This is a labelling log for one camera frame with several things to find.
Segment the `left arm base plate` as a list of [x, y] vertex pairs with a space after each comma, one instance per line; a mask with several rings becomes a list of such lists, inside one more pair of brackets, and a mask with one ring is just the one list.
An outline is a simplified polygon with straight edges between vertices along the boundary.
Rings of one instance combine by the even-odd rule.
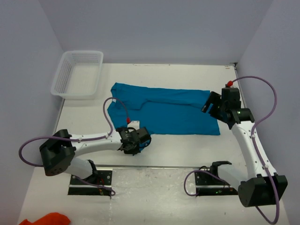
[[92, 185], [87, 185], [78, 180], [74, 175], [71, 175], [68, 195], [81, 196], [113, 196], [112, 189], [112, 168], [97, 168], [97, 176], [88, 178], [86, 182]]

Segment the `blue t shirt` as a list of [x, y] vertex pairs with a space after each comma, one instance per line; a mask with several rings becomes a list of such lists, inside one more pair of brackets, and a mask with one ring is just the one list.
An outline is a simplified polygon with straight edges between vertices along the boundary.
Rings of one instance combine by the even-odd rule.
[[157, 135], [220, 135], [218, 122], [202, 107], [208, 90], [164, 89], [115, 83], [108, 114], [115, 128], [127, 126], [126, 117]]

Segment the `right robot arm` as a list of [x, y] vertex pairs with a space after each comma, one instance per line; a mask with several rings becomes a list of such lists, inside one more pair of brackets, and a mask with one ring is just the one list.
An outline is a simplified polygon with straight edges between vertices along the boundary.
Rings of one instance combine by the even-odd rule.
[[228, 125], [247, 168], [247, 174], [243, 174], [229, 161], [217, 161], [210, 166], [210, 173], [230, 184], [238, 192], [244, 207], [277, 204], [288, 181], [284, 175], [278, 175], [268, 159], [257, 135], [251, 110], [241, 107], [239, 89], [225, 87], [221, 94], [212, 91], [202, 112]]

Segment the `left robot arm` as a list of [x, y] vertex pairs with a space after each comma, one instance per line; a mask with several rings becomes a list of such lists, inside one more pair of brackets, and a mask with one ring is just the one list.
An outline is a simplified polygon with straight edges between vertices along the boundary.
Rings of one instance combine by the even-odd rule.
[[67, 173], [92, 182], [98, 175], [96, 166], [92, 160], [83, 160], [79, 156], [105, 150], [134, 156], [150, 143], [151, 136], [145, 127], [120, 127], [93, 135], [71, 135], [62, 129], [44, 142], [39, 151], [46, 176]]

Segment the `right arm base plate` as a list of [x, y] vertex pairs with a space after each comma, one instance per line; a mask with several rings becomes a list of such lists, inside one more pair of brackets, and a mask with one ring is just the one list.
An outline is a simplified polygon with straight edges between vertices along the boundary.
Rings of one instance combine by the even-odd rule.
[[238, 195], [238, 192], [227, 183], [203, 172], [195, 172], [195, 185], [197, 196]]

